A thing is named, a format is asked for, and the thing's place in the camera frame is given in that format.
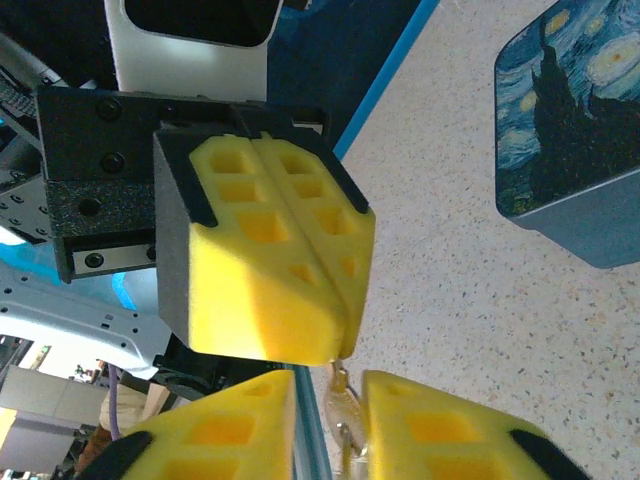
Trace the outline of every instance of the white plastic panel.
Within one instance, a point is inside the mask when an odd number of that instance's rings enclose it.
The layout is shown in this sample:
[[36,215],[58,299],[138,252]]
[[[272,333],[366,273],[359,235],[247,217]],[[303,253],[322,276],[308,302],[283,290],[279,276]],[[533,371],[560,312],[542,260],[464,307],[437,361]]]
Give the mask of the white plastic panel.
[[157,315],[109,305],[51,285],[0,261],[0,321],[6,335],[94,352],[95,358],[149,379],[171,331]]
[[104,0],[104,5],[121,91],[238,102],[267,99],[268,39],[244,48],[167,37],[134,25],[124,0]]

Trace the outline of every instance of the blue stripe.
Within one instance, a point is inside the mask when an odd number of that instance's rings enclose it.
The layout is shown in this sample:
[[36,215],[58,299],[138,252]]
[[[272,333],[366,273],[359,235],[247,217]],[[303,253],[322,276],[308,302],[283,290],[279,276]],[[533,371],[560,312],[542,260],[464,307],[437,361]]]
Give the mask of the blue stripe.
[[384,89],[387,88],[387,85],[389,85],[389,82],[398,71],[400,64],[407,56],[407,53],[409,53],[409,49],[411,49],[418,35],[420,35],[420,32],[424,28],[425,23],[427,23],[427,20],[429,20],[437,4],[438,0],[422,0],[416,8],[411,20],[407,23],[407,27],[402,32],[402,35],[400,35],[393,50],[391,50],[387,60],[382,65],[380,72],[378,72],[378,75],[369,87],[367,94],[353,114],[349,125],[345,128],[340,140],[338,140],[338,143],[333,149],[338,158],[344,158],[347,150],[349,150],[349,147],[351,147],[351,144],[362,129],[362,125],[364,125],[373,107],[376,106],[376,103],[378,103],[378,100],[382,96],[382,92],[384,92]]
[[129,296],[129,292],[127,292],[127,289],[124,286],[125,275],[126,272],[114,273],[111,277],[111,287],[113,288],[113,291],[116,292],[116,296],[124,308],[137,310],[136,304],[133,303],[133,300],[131,300],[131,297]]

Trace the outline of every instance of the speckled floor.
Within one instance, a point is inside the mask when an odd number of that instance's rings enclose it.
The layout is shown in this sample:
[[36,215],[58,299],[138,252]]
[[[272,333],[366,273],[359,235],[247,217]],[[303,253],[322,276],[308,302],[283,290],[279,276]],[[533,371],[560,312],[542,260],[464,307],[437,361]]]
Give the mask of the speckled floor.
[[640,264],[596,270],[494,206],[493,63],[553,3],[442,0],[349,151],[378,226],[346,364],[533,421],[594,478],[640,479]]

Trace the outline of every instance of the yellow foam block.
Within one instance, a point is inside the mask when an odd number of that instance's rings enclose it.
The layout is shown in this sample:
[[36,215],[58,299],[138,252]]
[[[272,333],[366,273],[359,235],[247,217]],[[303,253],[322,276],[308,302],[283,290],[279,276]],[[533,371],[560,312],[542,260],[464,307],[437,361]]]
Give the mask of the yellow foam block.
[[154,417],[153,442],[124,480],[292,478],[293,372],[279,370]]
[[316,155],[285,140],[253,140],[347,310],[340,349],[355,348],[373,255],[375,216],[357,212]]
[[548,480],[509,436],[535,426],[395,375],[367,371],[371,480]]
[[218,225],[190,225],[189,345],[321,365],[348,323],[344,301],[250,140],[212,137],[190,155]]

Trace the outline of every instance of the wire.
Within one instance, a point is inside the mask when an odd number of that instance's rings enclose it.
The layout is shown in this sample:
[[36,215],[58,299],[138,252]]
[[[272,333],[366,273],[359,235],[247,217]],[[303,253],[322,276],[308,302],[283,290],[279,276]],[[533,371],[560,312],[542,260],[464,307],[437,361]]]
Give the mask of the wire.
[[111,439],[115,442],[120,438],[120,430],[118,429],[118,374],[116,367],[109,365],[109,429],[111,430]]

